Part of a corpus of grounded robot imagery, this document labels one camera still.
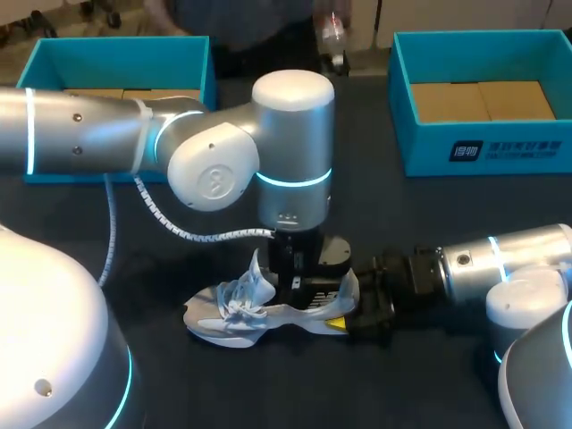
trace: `dark table surface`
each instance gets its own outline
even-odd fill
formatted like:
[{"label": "dark table surface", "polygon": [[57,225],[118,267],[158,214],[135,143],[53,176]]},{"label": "dark table surface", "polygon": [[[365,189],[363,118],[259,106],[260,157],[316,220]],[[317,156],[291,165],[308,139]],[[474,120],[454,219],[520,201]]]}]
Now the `dark table surface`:
[{"label": "dark table surface", "polygon": [[[386,80],[339,80],[335,87],[332,211],[324,228],[349,240],[357,263],[387,245],[410,251],[418,243],[572,223],[570,177],[405,178]],[[248,101],[250,88],[222,84],[222,106]],[[190,231],[258,225],[255,189],[213,214],[190,211],[164,185],[150,192]],[[184,242],[160,226],[134,186],[117,186],[115,196],[118,254],[105,294],[144,377],[152,429],[506,427],[484,346],[484,306],[421,315],[425,328],[396,332],[388,348],[282,328],[252,349],[218,349],[187,334],[182,304],[245,271],[264,242]],[[4,178],[0,201],[6,226],[99,276],[108,234],[103,186],[24,186]]]}]

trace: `sneaker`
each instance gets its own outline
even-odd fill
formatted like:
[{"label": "sneaker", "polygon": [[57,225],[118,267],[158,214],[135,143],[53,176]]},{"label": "sneaker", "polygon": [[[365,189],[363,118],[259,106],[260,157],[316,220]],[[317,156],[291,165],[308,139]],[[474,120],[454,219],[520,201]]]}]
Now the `sneaker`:
[{"label": "sneaker", "polygon": [[213,344],[243,349],[253,346],[269,329],[295,324],[311,333],[343,335],[326,321],[352,311],[359,301],[358,278],[349,271],[337,297],[316,308],[298,310],[287,304],[266,306],[276,294],[263,276],[255,251],[250,268],[238,280],[203,289],[185,303],[183,320],[189,331]]}]

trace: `teal box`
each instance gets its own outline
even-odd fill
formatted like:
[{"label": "teal box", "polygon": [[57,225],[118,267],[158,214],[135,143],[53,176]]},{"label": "teal box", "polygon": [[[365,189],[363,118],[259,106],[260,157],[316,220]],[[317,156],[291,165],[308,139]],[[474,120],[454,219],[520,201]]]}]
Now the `teal box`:
[{"label": "teal box", "polygon": [[[537,80],[556,121],[419,121],[415,83]],[[389,99],[407,176],[572,172],[572,46],[559,30],[396,33]]]},{"label": "teal box", "polygon": [[[20,77],[18,88],[199,89],[200,101],[215,109],[215,72],[209,39],[179,38],[44,38]],[[146,181],[166,181],[157,172],[142,172]],[[131,182],[129,174],[114,181]],[[33,174],[29,183],[100,182],[102,175]]]}]

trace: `coiled cable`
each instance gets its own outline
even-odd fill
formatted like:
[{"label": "coiled cable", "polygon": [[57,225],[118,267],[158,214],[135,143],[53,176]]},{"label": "coiled cable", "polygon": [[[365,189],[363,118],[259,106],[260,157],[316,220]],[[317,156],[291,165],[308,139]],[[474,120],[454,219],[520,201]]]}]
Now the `coiled cable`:
[{"label": "coiled cable", "polygon": [[247,230],[230,231],[215,235],[198,235],[184,231],[178,226],[176,226],[174,223],[169,221],[169,219],[165,217],[165,215],[161,212],[161,210],[159,210],[159,207],[157,207],[157,205],[149,195],[147,188],[143,183],[143,180],[141,180],[141,178],[138,175],[133,175],[133,180],[137,185],[137,189],[139,190],[139,194],[143,198],[145,205],[147,206],[149,211],[153,214],[153,216],[156,218],[156,220],[159,221],[167,230],[181,237],[184,240],[196,241],[198,243],[216,243],[220,241],[244,239],[246,237],[263,237],[266,239],[274,238],[273,231],[262,228],[251,228]]},{"label": "coiled cable", "polygon": [[109,273],[111,272],[115,256],[115,240],[117,236],[117,219],[114,197],[114,185],[111,183],[109,174],[104,174],[105,194],[107,195],[107,206],[109,207],[109,244],[107,245],[107,256],[105,257],[104,269],[99,276],[97,284],[103,288]]}]

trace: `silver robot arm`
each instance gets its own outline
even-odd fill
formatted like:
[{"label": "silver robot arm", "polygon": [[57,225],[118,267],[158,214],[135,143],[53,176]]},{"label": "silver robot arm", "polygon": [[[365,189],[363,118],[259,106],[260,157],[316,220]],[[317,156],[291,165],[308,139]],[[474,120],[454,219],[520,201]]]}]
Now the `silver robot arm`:
[{"label": "silver robot arm", "polygon": [[259,79],[252,101],[209,113],[186,97],[154,101],[4,88],[0,171],[159,171],[185,205],[236,201],[254,175],[259,217],[282,231],[321,224],[332,172],[333,86],[309,71]]}]

